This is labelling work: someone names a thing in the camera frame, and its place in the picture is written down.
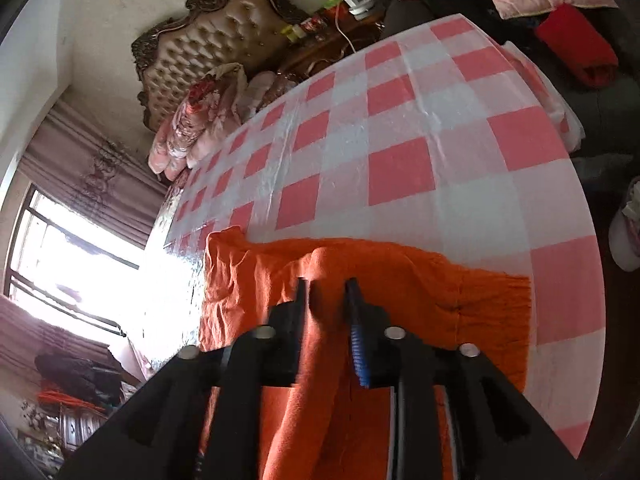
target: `pink curtain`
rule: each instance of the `pink curtain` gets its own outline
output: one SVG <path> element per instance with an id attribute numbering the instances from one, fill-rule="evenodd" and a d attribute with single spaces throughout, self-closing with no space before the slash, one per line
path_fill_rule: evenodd
<path id="1" fill-rule="evenodd" d="M 37 319 L 6 296 L 0 296 L 0 367 L 40 384 L 36 355 L 62 354 L 91 359 L 120 369 L 108 346 Z"/>
<path id="2" fill-rule="evenodd" d="M 139 247 L 166 193 L 146 164 L 63 100 L 36 131 L 18 171 L 53 199 Z"/>

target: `metal rivet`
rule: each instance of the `metal rivet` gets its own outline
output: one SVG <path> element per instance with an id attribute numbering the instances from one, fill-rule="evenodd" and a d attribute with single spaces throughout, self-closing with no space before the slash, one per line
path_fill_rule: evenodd
<path id="1" fill-rule="evenodd" d="M 406 332 L 404 331 L 404 328 L 400 328 L 399 326 L 390 326 L 385 329 L 385 337 L 387 339 L 404 339 L 405 335 Z"/>
<path id="2" fill-rule="evenodd" d="M 478 357 L 480 355 L 480 349 L 473 343 L 462 343 L 458 350 L 465 357 Z"/>
<path id="3" fill-rule="evenodd" d="M 254 337 L 256 339 L 272 339 L 276 335 L 276 329 L 270 325 L 260 325 L 254 328 Z"/>
<path id="4" fill-rule="evenodd" d="M 180 359 L 195 359 L 200 354 L 200 349 L 196 345 L 183 346 L 178 352 Z"/>

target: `red and white tablecloth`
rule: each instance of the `red and white tablecloth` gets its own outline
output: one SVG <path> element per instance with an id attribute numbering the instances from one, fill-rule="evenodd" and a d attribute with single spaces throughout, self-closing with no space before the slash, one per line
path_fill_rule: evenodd
<path id="1" fill-rule="evenodd" d="M 254 242 L 386 240 L 530 276 L 525 393 L 580 450 L 605 335 L 590 212 L 540 104 L 465 18 L 412 28 L 333 65 L 200 163 L 165 249 L 183 262 L 190 294 L 202 284 L 194 274 L 207 234 L 231 225 Z"/>

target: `tufted leather headboard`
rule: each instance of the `tufted leather headboard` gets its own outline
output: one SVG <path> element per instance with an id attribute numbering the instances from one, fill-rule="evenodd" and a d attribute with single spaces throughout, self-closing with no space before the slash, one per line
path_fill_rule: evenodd
<path id="1" fill-rule="evenodd" d="M 288 0 L 187 0 L 189 14 L 159 23 L 131 45 L 143 91 L 145 126 L 156 131 L 191 84 L 213 67 L 244 65 L 250 75 L 288 44 L 280 31 L 307 14 Z"/>

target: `power cord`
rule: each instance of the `power cord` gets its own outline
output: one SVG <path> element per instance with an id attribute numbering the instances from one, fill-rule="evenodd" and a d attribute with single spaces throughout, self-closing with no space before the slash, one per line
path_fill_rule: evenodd
<path id="1" fill-rule="evenodd" d="M 338 25 L 338 13 L 340 13 L 341 4 L 342 4 L 342 0 L 340 0 L 340 3 L 338 3 L 338 5 L 335 6 L 335 28 L 337 28 L 338 32 L 340 32 L 340 34 L 344 36 L 344 39 L 347 40 L 347 42 L 349 43 L 349 46 L 351 47 L 351 50 L 353 50 L 353 53 L 355 54 L 356 48 L 353 46 L 353 43 L 351 43 L 351 40 L 349 39 L 349 37 L 342 31 L 342 29 Z"/>

